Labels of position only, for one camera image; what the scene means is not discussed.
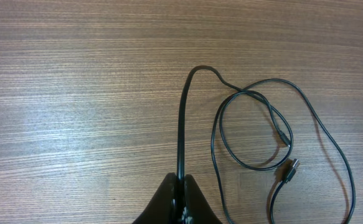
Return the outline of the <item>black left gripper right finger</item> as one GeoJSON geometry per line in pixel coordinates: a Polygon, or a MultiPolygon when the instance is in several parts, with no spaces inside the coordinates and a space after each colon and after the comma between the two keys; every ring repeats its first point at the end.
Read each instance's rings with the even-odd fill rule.
{"type": "Polygon", "coordinates": [[[197,182],[189,174],[184,179],[184,196],[186,204],[184,223],[222,224],[212,211],[197,182]]]}

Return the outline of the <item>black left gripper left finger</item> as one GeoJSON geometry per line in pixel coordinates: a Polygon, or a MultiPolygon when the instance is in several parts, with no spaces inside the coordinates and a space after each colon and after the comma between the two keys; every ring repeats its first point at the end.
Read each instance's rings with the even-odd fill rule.
{"type": "Polygon", "coordinates": [[[133,224],[170,224],[176,221],[176,180],[175,173],[168,173],[141,215],[133,224]]]}

